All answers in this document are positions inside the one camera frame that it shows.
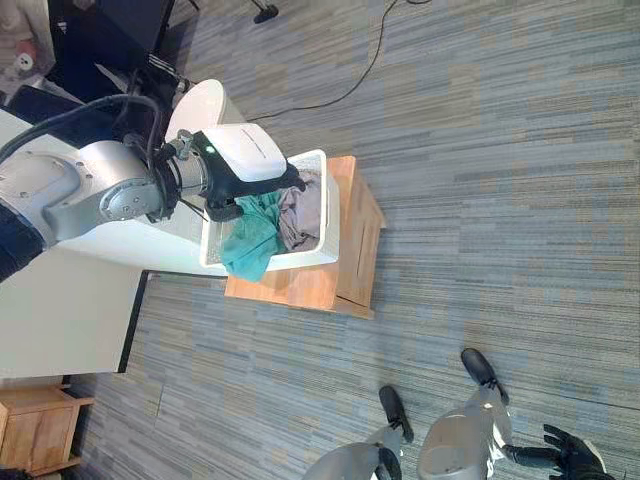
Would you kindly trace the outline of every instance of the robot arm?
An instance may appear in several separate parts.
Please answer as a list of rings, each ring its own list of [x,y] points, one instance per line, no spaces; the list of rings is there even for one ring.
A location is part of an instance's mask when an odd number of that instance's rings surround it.
[[[21,135],[22,143],[44,133],[37,125]],[[295,167],[253,124],[180,131],[157,152],[149,149],[146,161],[140,149],[116,141],[70,155],[13,153],[20,145],[9,142],[0,153],[0,282],[44,250],[103,223],[170,218],[183,196],[204,197],[209,218],[227,221],[243,213],[236,197],[293,185],[304,190]]]

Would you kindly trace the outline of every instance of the wooden stool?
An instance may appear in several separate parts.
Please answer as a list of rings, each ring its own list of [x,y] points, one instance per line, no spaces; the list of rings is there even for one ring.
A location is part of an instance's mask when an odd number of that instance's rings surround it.
[[[0,465],[37,477],[80,463],[71,443],[80,407],[93,398],[73,398],[62,387],[0,390]]]
[[[260,283],[233,276],[225,296],[372,318],[370,310],[380,229],[386,221],[355,157],[329,159],[340,188],[340,258],[317,267],[267,272]]]

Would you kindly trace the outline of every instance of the black power cord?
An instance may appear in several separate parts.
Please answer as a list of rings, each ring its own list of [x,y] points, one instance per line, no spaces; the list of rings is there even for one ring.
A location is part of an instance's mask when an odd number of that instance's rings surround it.
[[[104,107],[111,107],[121,103],[124,103],[125,105],[128,105],[129,103],[137,103],[140,105],[145,105],[153,111],[153,125],[151,127],[151,131],[149,132],[149,137],[147,138],[145,157],[149,172],[151,173],[151,175],[153,175],[154,180],[160,187],[160,192],[162,195],[160,218],[162,218],[166,211],[167,192],[164,182],[160,178],[160,174],[158,173],[155,166],[154,152],[154,147],[158,141],[158,135],[160,133],[160,126],[162,125],[162,110],[160,109],[158,102],[156,102],[152,98],[138,95],[129,95],[126,93],[119,95],[110,95],[108,97],[99,98],[98,100],[89,102],[86,105],[81,105],[80,107],[74,108],[69,112],[48,118],[47,120],[34,125],[33,127],[25,130],[20,135],[17,135],[13,139],[5,143],[2,148],[0,148],[0,164],[7,158],[9,158],[13,153],[15,153],[20,147],[26,145],[32,140],[35,140],[42,135],[46,135],[48,132],[55,130],[56,128],[60,128],[61,126],[66,125],[67,123],[80,118],[93,110]]]
[[[376,47],[376,53],[373,56],[373,60],[371,60],[371,63],[369,63],[369,65],[367,66],[367,68],[364,70],[364,72],[362,73],[362,75],[360,76],[360,78],[358,79],[358,81],[343,95],[341,95],[340,97],[331,100],[329,102],[325,102],[325,103],[319,103],[317,105],[309,105],[307,107],[292,107],[292,108],[287,108],[285,110],[281,110],[279,112],[276,113],[270,113],[270,114],[265,114],[265,115],[260,115],[254,118],[250,118],[247,121],[248,122],[255,122],[257,120],[262,120],[264,118],[274,118],[274,117],[279,117],[280,115],[284,115],[285,113],[290,113],[290,112],[298,112],[301,110],[314,110],[316,108],[324,108],[324,107],[329,107],[331,105],[335,105],[336,103],[338,103],[341,100],[344,100],[345,98],[347,98],[349,95],[351,95],[353,92],[356,91],[356,89],[362,84],[362,82],[364,82],[364,80],[367,78],[367,75],[369,75],[369,72],[371,71],[371,69],[373,68],[373,66],[375,65],[376,61],[378,60],[378,56],[380,55],[380,49],[382,47],[382,38],[384,36],[384,22],[387,19],[387,15],[389,15],[389,12],[391,11],[391,9],[393,7],[396,6],[396,4],[398,3],[399,0],[393,0],[393,2],[391,2],[391,5],[389,5],[387,7],[387,9],[384,11],[384,14],[382,15],[382,22],[380,23],[380,36],[378,37],[378,46]],[[431,3],[431,0],[421,0],[421,1],[416,1],[416,0],[405,0],[405,2],[407,2],[410,5],[426,5],[427,3]]]
[[[189,210],[191,210],[193,213],[198,215],[205,222],[208,221],[204,216],[204,210],[202,210],[201,208],[196,207],[193,203],[189,202],[188,200],[185,200],[184,198],[179,198],[178,201],[180,203],[184,204]]]
[[[140,74],[140,69],[136,68],[133,71],[133,74],[131,75],[131,80],[129,80],[129,84],[127,85],[127,92],[126,92],[127,95],[133,95],[134,90],[136,88],[136,83],[138,82],[138,75],[139,74]],[[127,116],[128,113],[129,113],[129,102],[126,101],[126,102],[124,102],[124,105],[122,106],[122,109],[120,110],[120,113],[118,114],[116,119],[111,124],[111,128],[115,127],[122,120],[124,120],[124,118]]]

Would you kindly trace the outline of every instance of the robot leg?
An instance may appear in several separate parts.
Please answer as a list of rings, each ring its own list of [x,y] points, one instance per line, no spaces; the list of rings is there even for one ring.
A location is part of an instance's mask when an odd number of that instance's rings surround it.
[[[493,475],[511,443],[511,420],[497,388],[479,387],[464,407],[440,417],[418,459],[420,480],[478,480]]]
[[[399,461],[401,443],[402,427],[383,427],[365,442],[345,445],[323,455],[303,480],[370,480],[376,469],[386,464],[385,455],[389,451]]]

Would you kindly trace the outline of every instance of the floor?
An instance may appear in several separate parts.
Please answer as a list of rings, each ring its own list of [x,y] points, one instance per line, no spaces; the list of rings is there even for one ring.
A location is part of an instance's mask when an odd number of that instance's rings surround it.
[[[200,3],[178,63],[223,81],[247,117],[346,91],[384,8],[277,0],[255,26],[248,1]],[[540,445],[551,422],[640,478],[638,25],[628,0],[400,0],[353,95],[259,122],[288,155],[357,156],[389,223],[375,319],[155,276],[128,373],[77,379],[97,402],[76,475],[299,479],[383,423],[377,389],[392,383],[414,479],[429,426],[474,391],[458,354],[475,346],[509,389],[518,442]],[[495,478],[546,473],[502,462]]]

